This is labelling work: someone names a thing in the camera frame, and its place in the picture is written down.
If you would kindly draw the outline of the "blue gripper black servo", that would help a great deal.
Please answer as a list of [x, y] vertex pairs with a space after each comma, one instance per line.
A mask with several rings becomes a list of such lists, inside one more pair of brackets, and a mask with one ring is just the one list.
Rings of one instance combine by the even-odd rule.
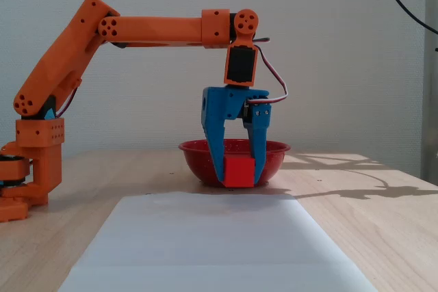
[[231, 86], [203, 90], [201, 123], [207, 139], [217, 179], [224, 181], [224, 121], [243, 120], [250, 154], [255, 160], [254, 183], [258, 183], [266, 163], [266, 138], [270, 126], [271, 104], [251, 103], [268, 98], [268, 91]]

